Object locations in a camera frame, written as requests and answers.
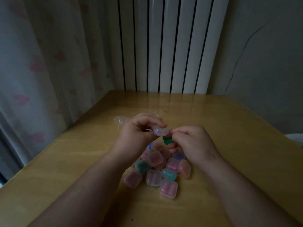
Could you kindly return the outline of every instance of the white curtain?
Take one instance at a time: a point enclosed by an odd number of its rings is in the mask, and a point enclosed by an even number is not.
[[[0,0],[0,129],[23,165],[114,88],[101,4]]]

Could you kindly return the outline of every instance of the forearm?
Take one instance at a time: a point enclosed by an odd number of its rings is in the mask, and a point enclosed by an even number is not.
[[[29,226],[89,226],[102,221],[126,168],[105,154]]]
[[[301,226],[221,157],[202,168],[235,227]]]

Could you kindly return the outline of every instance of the person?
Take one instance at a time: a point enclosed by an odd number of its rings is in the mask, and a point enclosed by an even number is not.
[[[115,196],[124,171],[156,140],[150,125],[165,128],[154,114],[139,114],[125,121],[113,147],[28,226],[90,226],[100,223]],[[182,126],[170,130],[170,152],[183,150],[186,157],[213,183],[235,227],[301,226],[285,210],[219,154],[202,127]]]

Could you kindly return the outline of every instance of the right arm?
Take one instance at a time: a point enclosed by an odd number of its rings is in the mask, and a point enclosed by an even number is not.
[[[171,130],[175,143],[170,152],[183,150],[186,157],[210,177],[223,207],[235,227],[301,226],[250,180],[228,164],[203,127]]]

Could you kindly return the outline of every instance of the yellow wooden tabletop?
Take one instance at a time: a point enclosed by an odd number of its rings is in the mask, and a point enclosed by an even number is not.
[[[227,96],[110,91],[0,189],[0,226],[26,226],[118,136],[117,115],[157,112],[169,128],[204,126],[219,152],[303,223],[303,149]],[[141,183],[119,185],[103,226],[231,226],[196,168],[174,200]]]

